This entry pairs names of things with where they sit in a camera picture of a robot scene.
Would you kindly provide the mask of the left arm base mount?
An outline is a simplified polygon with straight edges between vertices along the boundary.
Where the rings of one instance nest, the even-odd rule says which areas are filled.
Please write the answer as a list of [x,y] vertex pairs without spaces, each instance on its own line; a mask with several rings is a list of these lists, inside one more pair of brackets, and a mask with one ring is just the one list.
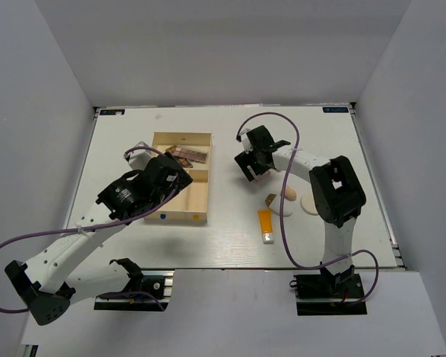
[[116,312],[164,312],[173,287],[174,271],[142,271],[142,280],[123,292],[96,297],[94,310]]

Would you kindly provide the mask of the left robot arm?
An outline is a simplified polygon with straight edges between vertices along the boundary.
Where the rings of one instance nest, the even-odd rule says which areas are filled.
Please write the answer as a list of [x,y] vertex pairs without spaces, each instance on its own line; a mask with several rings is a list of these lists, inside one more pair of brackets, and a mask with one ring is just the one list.
[[142,271],[129,258],[113,259],[96,271],[76,269],[108,238],[157,211],[192,181],[170,154],[151,157],[104,188],[74,228],[43,252],[24,263],[9,263],[5,274],[35,322],[50,324],[86,298],[146,295]]

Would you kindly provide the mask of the beige makeup sponge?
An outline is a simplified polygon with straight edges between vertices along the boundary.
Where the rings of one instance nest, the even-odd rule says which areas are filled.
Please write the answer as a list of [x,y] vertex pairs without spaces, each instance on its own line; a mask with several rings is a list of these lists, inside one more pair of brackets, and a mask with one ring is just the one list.
[[284,197],[290,202],[293,202],[297,199],[296,191],[291,187],[286,187],[284,190]]

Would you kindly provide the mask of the brown eyeshadow palette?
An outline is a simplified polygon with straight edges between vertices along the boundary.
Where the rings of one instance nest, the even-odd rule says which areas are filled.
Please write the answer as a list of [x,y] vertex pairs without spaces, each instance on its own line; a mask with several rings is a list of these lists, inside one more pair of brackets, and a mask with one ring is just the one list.
[[193,168],[193,164],[191,161],[189,161],[187,158],[185,157],[181,157],[178,153],[177,153],[177,146],[172,146],[172,147],[168,147],[166,149],[166,152],[168,152],[169,154],[172,155],[172,157],[179,162],[179,164],[186,169],[189,168]]

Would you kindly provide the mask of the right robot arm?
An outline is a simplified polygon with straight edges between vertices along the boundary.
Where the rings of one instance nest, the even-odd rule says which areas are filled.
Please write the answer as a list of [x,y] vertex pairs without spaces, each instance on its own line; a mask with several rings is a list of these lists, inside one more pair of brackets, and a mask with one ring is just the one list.
[[248,181],[269,170],[280,170],[307,181],[318,216],[324,221],[325,245],[319,271],[321,289],[336,297],[354,275],[352,237],[366,195],[350,160],[328,159],[275,141],[265,126],[245,129],[236,136],[243,151],[235,158]]

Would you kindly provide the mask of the white bottle brown cap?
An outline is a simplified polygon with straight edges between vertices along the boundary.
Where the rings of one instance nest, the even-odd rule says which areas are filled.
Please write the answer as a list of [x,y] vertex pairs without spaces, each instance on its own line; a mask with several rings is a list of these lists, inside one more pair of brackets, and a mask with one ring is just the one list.
[[290,217],[293,213],[291,202],[286,203],[280,194],[269,193],[265,198],[265,204],[277,216]]

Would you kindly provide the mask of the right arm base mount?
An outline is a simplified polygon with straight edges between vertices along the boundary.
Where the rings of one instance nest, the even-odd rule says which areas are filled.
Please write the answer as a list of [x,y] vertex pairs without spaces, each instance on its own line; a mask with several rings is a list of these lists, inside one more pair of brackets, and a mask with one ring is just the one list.
[[298,316],[366,315],[359,274],[338,286],[334,291],[320,274],[294,275],[289,286],[294,290]]

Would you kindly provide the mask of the pink square compact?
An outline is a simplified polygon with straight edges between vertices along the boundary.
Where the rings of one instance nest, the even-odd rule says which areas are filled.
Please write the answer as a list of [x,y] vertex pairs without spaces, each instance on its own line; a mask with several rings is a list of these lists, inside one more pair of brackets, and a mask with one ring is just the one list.
[[261,174],[257,174],[257,173],[253,170],[252,167],[247,166],[247,169],[248,169],[248,171],[249,171],[249,173],[250,173],[250,175],[251,175],[251,178],[252,178],[252,179],[251,179],[251,182],[259,182],[259,181],[265,180],[266,178],[268,178],[268,177],[271,176],[271,171],[270,171],[270,170],[268,170],[268,171],[266,171],[266,172],[264,172],[264,173],[261,173]]

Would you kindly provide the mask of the white round powder puff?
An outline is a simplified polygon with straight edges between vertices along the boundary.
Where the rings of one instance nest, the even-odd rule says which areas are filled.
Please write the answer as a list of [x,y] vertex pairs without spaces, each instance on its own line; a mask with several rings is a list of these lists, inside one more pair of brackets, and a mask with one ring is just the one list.
[[319,213],[317,212],[314,197],[312,196],[312,193],[305,192],[301,198],[300,198],[300,207],[303,209],[305,213],[311,216],[318,216]]

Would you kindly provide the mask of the orange cream tube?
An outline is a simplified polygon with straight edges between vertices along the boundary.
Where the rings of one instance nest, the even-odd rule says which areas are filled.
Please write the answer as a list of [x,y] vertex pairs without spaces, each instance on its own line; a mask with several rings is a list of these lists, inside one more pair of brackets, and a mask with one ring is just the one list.
[[272,227],[271,211],[258,210],[259,225],[261,229],[262,242],[265,245],[274,243],[274,231]]

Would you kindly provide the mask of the pink clear eyeshadow palette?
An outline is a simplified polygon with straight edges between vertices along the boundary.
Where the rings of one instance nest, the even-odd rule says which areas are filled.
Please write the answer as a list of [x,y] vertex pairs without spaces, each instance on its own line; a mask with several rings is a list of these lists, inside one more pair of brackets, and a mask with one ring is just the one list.
[[187,147],[173,146],[169,151],[176,158],[184,158],[188,161],[195,161],[204,164],[207,161],[208,154],[206,152],[190,149]]

